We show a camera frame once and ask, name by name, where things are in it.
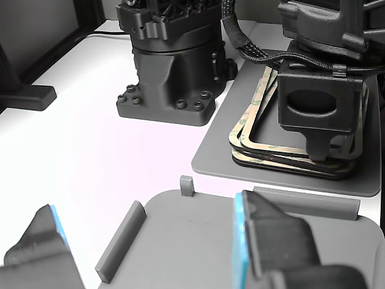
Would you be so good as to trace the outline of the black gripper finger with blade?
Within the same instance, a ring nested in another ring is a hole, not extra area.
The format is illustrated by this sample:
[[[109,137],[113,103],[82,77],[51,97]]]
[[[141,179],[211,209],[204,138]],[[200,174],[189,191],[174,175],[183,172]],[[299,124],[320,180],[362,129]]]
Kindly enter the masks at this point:
[[[330,143],[330,150],[332,152],[348,154],[354,142],[353,135],[338,135],[335,136]]]

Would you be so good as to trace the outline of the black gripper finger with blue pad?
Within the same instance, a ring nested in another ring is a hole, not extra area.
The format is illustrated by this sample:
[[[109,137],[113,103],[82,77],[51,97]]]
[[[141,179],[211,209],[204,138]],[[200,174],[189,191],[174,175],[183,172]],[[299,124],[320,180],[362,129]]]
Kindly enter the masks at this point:
[[[56,207],[41,207],[4,255],[1,288],[84,287]]]
[[[263,196],[233,201],[233,287],[315,288],[320,259],[308,223]]]
[[[330,151],[329,135],[316,132],[306,133],[306,152],[312,161],[325,161]]]

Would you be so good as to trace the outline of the black printed gripper body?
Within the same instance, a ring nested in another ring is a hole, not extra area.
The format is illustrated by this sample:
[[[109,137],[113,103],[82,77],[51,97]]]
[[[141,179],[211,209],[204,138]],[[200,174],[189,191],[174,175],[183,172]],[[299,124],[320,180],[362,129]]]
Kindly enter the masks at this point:
[[[314,129],[352,134],[358,122],[363,78],[292,69],[278,75],[279,124],[288,131]]]

